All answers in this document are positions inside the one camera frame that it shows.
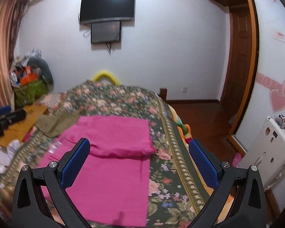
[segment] wooden door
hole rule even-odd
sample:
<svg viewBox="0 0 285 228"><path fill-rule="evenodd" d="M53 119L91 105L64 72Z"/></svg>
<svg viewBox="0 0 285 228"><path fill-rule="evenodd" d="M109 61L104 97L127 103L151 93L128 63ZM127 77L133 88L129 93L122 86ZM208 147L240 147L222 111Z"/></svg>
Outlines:
<svg viewBox="0 0 285 228"><path fill-rule="evenodd" d="M242 102L250 67L252 33L248 6L230 9L230 54L221 106L232 117Z"/></svg>

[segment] striped curtain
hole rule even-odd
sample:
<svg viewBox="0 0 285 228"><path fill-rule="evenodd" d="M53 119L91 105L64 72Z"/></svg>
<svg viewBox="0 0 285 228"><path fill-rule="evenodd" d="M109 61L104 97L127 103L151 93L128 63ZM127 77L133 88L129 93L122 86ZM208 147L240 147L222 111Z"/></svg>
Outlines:
<svg viewBox="0 0 285 228"><path fill-rule="evenodd" d="M14 93L9 80L20 21L28 0L0 0L0 107L14 109Z"/></svg>

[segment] wooden floor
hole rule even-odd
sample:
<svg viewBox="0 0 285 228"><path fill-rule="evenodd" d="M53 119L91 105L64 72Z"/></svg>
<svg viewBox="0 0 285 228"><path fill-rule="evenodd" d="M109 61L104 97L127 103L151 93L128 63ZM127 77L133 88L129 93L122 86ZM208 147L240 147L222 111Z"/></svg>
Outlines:
<svg viewBox="0 0 285 228"><path fill-rule="evenodd" d="M220 161L232 162L237 151L226 141L231 128L229 117L217 103L171 106L182 122L190 125L193 138L199 139Z"/></svg>

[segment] door frame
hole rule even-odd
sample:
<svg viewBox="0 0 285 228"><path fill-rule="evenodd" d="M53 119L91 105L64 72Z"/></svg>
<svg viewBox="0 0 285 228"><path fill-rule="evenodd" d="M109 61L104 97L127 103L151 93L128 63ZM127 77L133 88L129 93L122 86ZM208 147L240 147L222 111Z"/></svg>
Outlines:
<svg viewBox="0 0 285 228"><path fill-rule="evenodd" d="M241 121L243 120L245 111L247 109L248 102L250 100L252 89L254 86L254 81L255 81L255 77L257 73L257 64L259 60L259 23L257 19L256 7L255 7L254 0L247 0L247 1L248 1L249 13L250 13L251 33L252 33L250 66L249 66L248 78L247 78L247 83L246 83L243 99L240 104L239 110L236 114L236 117L234 119L234 122L231 126L229 134L227 136L228 141L239 151L239 153L242 156L246 154L246 150L236 140L234 134L238 130L239 125ZM231 6L230 9L236 8L236 7L243 7L243 6L247 6L247 5L244 4L244 5ZM227 81L228 81L228 77L230 73L231 55L232 55L232 47L233 47L233 27L232 25L233 25L233 19L232 19L232 16L230 16L230 49L229 49L227 73L226 73L226 79L225 79L224 88L222 92L222 97L225 95L226 85L227 85Z"/></svg>

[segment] folded pink fabric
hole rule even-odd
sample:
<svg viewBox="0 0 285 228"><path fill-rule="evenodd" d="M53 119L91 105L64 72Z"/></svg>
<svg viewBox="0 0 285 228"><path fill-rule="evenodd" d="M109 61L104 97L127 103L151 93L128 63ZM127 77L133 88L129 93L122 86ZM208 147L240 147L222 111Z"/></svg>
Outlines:
<svg viewBox="0 0 285 228"><path fill-rule="evenodd" d="M69 197L87 220L118 226L146 226L150 154L155 152L149 121L118 116L80 117L63 132L62 145L47 152L38 167L58 161L80 138L90 141L90 154ZM50 199L43 188L46 199Z"/></svg>

